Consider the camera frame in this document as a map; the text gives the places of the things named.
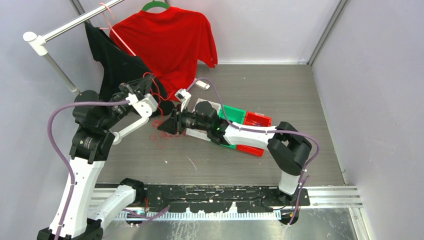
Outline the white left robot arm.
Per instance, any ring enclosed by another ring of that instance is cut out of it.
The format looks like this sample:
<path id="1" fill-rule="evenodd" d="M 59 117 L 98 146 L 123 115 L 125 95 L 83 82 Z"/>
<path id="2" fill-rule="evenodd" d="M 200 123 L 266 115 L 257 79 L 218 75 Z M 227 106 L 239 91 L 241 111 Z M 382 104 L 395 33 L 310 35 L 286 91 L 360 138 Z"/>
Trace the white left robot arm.
<path id="1" fill-rule="evenodd" d="M 115 192 L 95 210 L 90 202 L 111 147 L 145 125 L 158 109 L 151 93 L 153 74 L 119 85 L 108 101 L 94 90 L 79 93 L 68 105 L 78 128 L 69 157 L 59 153 L 68 179 L 51 224 L 38 232 L 39 240 L 100 240 L 107 226 L 127 206 L 141 206 L 147 197 L 144 183 L 122 180 Z"/>

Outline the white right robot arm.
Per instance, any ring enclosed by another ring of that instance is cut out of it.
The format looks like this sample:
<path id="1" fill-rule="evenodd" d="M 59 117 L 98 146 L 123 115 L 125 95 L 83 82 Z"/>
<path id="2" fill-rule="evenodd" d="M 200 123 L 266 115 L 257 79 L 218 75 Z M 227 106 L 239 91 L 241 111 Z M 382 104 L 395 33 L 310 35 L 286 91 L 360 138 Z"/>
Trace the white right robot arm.
<path id="1" fill-rule="evenodd" d="M 290 123 L 277 126 L 252 126 L 232 122 L 219 116 L 207 101 L 195 106 L 194 112 L 174 108 L 157 128 L 176 135 L 184 130 L 201 130 L 216 145 L 244 145 L 268 151 L 281 169 L 277 198 L 283 205 L 291 205 L 297 199 L 301 172 L 312 150 L 311 143 Z"/>

